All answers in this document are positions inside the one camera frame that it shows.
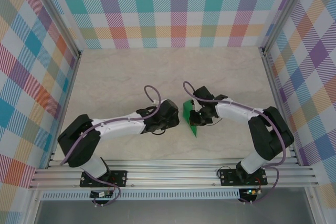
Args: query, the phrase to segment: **plaid wall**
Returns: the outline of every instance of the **plaid wall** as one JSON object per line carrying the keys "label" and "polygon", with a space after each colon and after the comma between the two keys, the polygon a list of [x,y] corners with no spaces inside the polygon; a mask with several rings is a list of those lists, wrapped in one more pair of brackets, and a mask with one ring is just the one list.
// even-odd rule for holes
{"label": "plaid wall", "polygon": [[17,223],[47,158],[75,57],[40,0],[0,0],[0,223]]}
{"label": "plaid wall", "polygon": [[336,220],[336,0],[299,0],[269,59],[305,165],[315,168],[324,212]]}
{"label": "plaid wall", "polygon": [[[54,0],[59,7],[59,0]],[[275,0],[65,0],[89,48],[256,45]]]}
{"label": "plaid wall", "polygon": [[269,35],[271,34],[271,32],[272,32],[272,30],[273,30],[273,28],[274,28],[274,25],[278,22],[278,20],[279,20],[279,18],[280,18],[280,15],[281,15],[281,13],[282,13],[282,10],[284,9],[284,7],[285,7],[287,1],[288,1],[288,0],[282,0],[282,1],[281,1],[281,4],[279,5],[279,7],[278,7],[278,9],[277,9],[277,11],[276,11],[276,13],[275,13],[275,15],[274,15],[274,17],[273,17],[273,20],[272,20],[272,22],[271,22],[271,24],[270,24],[270,26],[269,26],[269,28],[268,28],[268,30],[267,30],[267,32],[266,32],[266,35],[265,35],[265,37],[264,37],[264,39],[263,39],[263,41],[262,41],[262,43],[261,43],[261,47],[264,47],[264,46],[265,46],[265,44],[266,44],[266,42],[267,42],[267,40],[268,40],[268,38],[269,38]]}
{"label": "plaid wall", "polygon": [[67,19],[66,15],[65,15],[65,13],[64,13],[64,11],[63,11],[63,9],[62,9],[62,7],[61,7],[61,5],[60,5],[59,2],[58,2],[58,0],[52,0],[52,1],[54,2],[54,5],[55,5],[55,7],[56,7],[57,10],[58,10],[58,13],[59,13],[60,16],[62,17],[64,24],[65,24],[65,25],[67,26],[67,28],[69,29],[69,32],[70,32],[70,34],[72,35],[72,38],[73,38],[75,44],[77,45],[77,47],[78,47],[80,50],[83,50],[84,47],[82,47],[82,45],[79,43],[79,40],[78,40],[78,38],[77,38],[77,35],[76,35],[74,29],[72,28],[72,26],[70,25],[69,20]]}

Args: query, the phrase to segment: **aluminum rail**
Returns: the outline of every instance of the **aluminum rail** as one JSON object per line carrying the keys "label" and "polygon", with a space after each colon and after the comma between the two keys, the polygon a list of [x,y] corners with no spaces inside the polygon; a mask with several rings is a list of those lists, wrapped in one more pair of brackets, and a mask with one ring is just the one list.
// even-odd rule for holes
{"label": "aluminum rail", "polygon": [[[216,175],[222,166],[235,168],[241,159],[192,159],[150,161],[106,161],[111,170],[127,170],[126,189],[206,189],[248,188],[247,186],[222,187]],[[30,188],[32,190],[83,190],[79,187],[82,170],[60,166],[50,161],[48,169],[36,170]],[[295,157],[286,158],[281,166],[278,187],[314,187],[318,185],[310,166],[299,166]],[[268,185],[276,180],[276,172],[266,169]]]}

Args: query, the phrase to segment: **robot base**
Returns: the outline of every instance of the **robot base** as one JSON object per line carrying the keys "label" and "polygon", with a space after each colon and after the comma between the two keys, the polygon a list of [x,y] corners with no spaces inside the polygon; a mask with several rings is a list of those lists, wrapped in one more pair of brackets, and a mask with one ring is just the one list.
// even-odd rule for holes
{"label": "robot base", "polygon": [[[126,180],[127,180],[127,171],[126,170],[111,170],[108,173],[108,176],[106,177],[100,177],[99,179],[104,182],[109,182],[112,184],[115,184],[119,187],[125,187],[126,186]],[[91,179],[85,172],[82,173],[80,183],[80,187],[109,187],[106,184],[97,182],[93,179]]]}
{"label": "robot base", "polygon": [[266,186],[267,178],[264,169],[258,169],[256,172],[244,181],[236,175],[236,169],[220,169],[218,175],[221,179],[221,186]]}

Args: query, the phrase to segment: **marble floor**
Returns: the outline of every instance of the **marble floor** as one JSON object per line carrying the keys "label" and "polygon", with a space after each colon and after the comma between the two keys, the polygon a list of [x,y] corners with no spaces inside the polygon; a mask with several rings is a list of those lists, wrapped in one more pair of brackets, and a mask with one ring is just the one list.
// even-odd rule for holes
{"label": "marble floor", "polygon": [[[146,84],[158,88],[180,110],[180,124],[161,136],[129,135],[100,143],[104,159],[244,158],[253,143],[247,125],[222,120],[198,127],[197,138],[182,118],[188,80],[217,96],[224,94],[256,108],[275,105],[257,47],[85,50],[71,94],[63,130],[80,114],[90,118],[127,115],[151,103]],[[54,160],[63,159],[57,147]]]}

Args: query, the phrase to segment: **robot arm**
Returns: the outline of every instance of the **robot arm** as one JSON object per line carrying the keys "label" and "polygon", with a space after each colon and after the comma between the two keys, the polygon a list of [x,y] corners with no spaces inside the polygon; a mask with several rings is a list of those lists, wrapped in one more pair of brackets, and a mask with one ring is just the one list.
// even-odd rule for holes
{"label": "robot arm", "polygon": [[[122,118],[143,118],[156,109],[151,106],[139,109]],[[87,114],[78,116],[58,138],[58,143],[65,155],[68,154],[78,137],[93,125],[101,124],[90,131],[76,146],[68,159],[70,167],[80,167],[94,178],[109,180],[109,169],[102,158],[94,151],[99,143],[124,135],[144,134],[156,130],[166,130],[179,124],[178,108],[171,100],[164,100],[159,111],[150,118],[138,121],[115,121],[105,124],[111,119],[90,119]]]}
{"label": "robot arm", "polygon": [[267,116],[276,126],[286,148],[294,142],[294,136],[287,124],[279,111],[272,106],[267,109],[250,111],[244,108],[244,105],[239,107],[231,105],[234,101],[225,95],[214,97],[205,86],[195,90],[193,95],[205,100],[221,100],[226,101],[226,103],[202,102],[193,99],[195,110],[190,112],[190,125],[206,125],[212,123],[212,118],[215,117],[227,118],[249,126],[255,150],[236,165],[236,175],[242,183],[282,151],[275,130],[269,130],[271,125],[260,113]]}

